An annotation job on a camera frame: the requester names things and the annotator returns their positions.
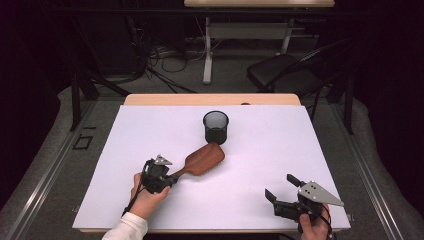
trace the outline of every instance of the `metal stand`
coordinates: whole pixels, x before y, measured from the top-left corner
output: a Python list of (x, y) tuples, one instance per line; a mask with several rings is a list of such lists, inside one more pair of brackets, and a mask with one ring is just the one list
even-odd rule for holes
[(287, 52), (292, 32), (293, 19), (289, 23), (211, 23), (206, 17), (205, 45), (206, 59), (203, 84), (210, 84), (212, 79), (211, 38), (224, 39), (282, 39), (279, 54)]

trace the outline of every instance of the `pen holder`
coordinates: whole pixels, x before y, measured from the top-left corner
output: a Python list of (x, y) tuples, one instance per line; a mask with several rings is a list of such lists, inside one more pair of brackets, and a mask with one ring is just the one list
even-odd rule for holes
[(228, 116), (221, 111), (211, 111), (203, 117), (206, 142), (219, 145), (227, 140)]

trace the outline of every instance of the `gray carpet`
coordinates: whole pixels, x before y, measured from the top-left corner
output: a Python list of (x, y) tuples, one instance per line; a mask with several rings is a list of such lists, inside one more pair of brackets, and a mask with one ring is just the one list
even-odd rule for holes
[[(267, 45), (268, 43), (260, 44), (255, 46), (254, 50), (246, 49), (242, 45), (223, 45), (222, 48), (216, 49), (214, 51), (212, 84), (207, 86), (202, 83), (204, 62), (201, 60), (190, 61), (185, 69), (178, 73), (167, 73), (160, 63), (154, 68), (200, 93), (252, 93), (256, 89), (246, 78), (246, 67), (260, 59), (272, 56), (275, 54), (275, 49), (279, 49), (279, 46), (273, 46), (273, 43), (271, 43), (271, 47)], [(295, 52), (295, 47), (298, 45), (292, 44), (291, 46), (293, 48), (291, 50)], [(183, 65), (178, 59), (166, 59), (164, 63), (165, 69), (168, 70), (176, 70)], [(139, 80), (121, 86), (134, 93), (172, 93), (156, 77), (149, 78), (148, 76), (149, 74), (146, 74)], [(82, 202), (118, 108), (123, 102), (123, 98), (116, 93), (103, 86), (98, 87), (102, 97), (94, 104), (84, 102), (84, 105), (87, 106), (86, 109), (90, 110), (87, 111), (83, 125), (75, 133), (76, 136), (91, 136), (90, 147), (69, 150), (63, 156), (63, 165), (59, 168), (59, 174), (54, 177), (52, 187), (47, 189), (47, 197), (42, 199), (43, 202), (38, 212), (25, 225), (27, 229), (24, 230), (27, 231), (23, 231), (20, 235), (22, 239), (100, 239), (102, 237), (103, 234), (84, 234), (71, 228), (76, 216), (72, 209)], [(61, 93), (59, 97), (62, 101), (62, 108), (51, 133), (46, 138), (24, 180), (0, 213), (0, 222), (2, 223), (0, 239), (6, 239), (9, 231), (13, 230), (13, 224), (19, 219), (25, 203), (30, 199), (31, 193), (36, 189), (39, 181), (45, 176), (44, 171), (48, 170), (60, 151), (63, 150), (62, 146), (71, 124), (69, 89)], [(305, 105), (310, 101), (311, 99), (302, 100)], [(334, 109), (339, 109), (339, 106), (328, 105), (325, 99), (321, 99), (314, 120), (314, 128), (340, 196), (345, 202), (346, 212), (352, 214), (355, 219), (351, 222), (352, 228), (338, 233), (337, 237), (338, 239), (390, 239), (358, 173), (351, 146), (346, 141), (345, 130), (337, 124), (340, 118), (335, 114)], [(404, 239), (422, 239), (424, 222), (415, 209), (405, 201), (382, 166), (375, 150), (366, 108), (358, 101), (355, 101), (354, 104), (353, 131), (355, 133), (353, 138), (367, 159), (377, 185), (385, 196), (387, 206), (392, 210), (393, 218)], [(147, 236), (146, 239), (157, 237), (155, 235)], [(269, 239), (276, 236), (242, 235), (237, 237), (240, 239)], [(225, 239), (228, 236), (160, 235), (159, 238)]]

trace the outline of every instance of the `silver metal bracket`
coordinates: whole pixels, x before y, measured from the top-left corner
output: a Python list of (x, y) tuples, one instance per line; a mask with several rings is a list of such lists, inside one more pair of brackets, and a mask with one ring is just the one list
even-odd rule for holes
[(162, 157), (160, 154), (155, 159), (156, 165), (172, 165), (172, 162), (168, 161), (166, 158)]
[(314, 202), (328, 203), (336, 206), (344, 205), (340, 199), (314, 181), (310, 181), (301, 187), (299, 189), (299, 194)]

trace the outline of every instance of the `black clamp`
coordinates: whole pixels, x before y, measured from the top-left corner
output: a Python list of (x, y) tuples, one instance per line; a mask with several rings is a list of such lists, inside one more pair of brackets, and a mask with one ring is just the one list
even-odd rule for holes
[[(306, 213), (309, 215), (311, 221), (314, 221), (317, 217), (321, 216), (323, 203), (337, 206), (344, 205), (342, 201), (314, 181), (305, 183), (291, 174), (287, 174), (287, 181), (296, 187), (300, 187), (297, 194), (297, 202), (288, 203), (278, 201), (277, 197), (268, 191), (268, 189), (265, 189), (265, 197), (273, 204), (275, 216), (298, 221), (300, 215)], [(298, 225), (298, 231), (300, 233), (303, 232), (300, 224)]]
[(172, 165), (172, 163), (161, 155), (158, 155), (156, 160), (147, 160), (144, 164), (141, 184), (150, 193), (160, 193), (165, 187), (172, 187), (177, 183), (178, 177), (166, 175), (169, 171), (166, 165)]

